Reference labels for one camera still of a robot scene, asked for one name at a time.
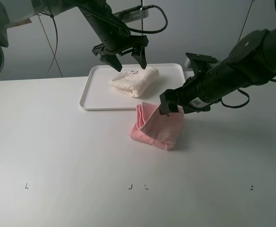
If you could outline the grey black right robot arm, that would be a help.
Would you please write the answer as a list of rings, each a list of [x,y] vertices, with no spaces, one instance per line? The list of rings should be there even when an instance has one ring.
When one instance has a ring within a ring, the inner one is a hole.
[[[208,112],[227,94],[242,88],[260,86],[276,76],[276,29],[255,30],[241,39],[221,62],[214,57],[186,53],[194,76],[177,89],[160,95],[161,115]]]

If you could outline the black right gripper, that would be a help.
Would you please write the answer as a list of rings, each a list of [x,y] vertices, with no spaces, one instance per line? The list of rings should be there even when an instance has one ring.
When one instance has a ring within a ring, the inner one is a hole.
[[[214,99],[205,92],[202,81],[211,70],[220,65],[222,61],[215,57],[186,53],[186,57],[190,59],[193,77],[186,79],[185,83],[177,89],[168,89],[160,95],[159,112],[161,115],[177,113],[179,108],[183,109],[185,114],[194,112],[208,112],[211,105],[220,103],[221,98]]]

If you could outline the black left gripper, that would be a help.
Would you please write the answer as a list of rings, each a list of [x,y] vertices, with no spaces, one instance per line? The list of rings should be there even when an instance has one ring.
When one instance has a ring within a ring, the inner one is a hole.
[[[96,56],[101,54],[100,61],[105,63],[116,71],[122,70],[122,65],[117,58],[116,54],[120,54],[123,51],[132,50],[131,56],[139,63],[142,69],[147,67],[145,47],[148,45],[148,38],[146,35],[138,36],[131,35],[124,40],[118,40],[114,45],[101,43],[96,45],[92,49],[92,53]]]

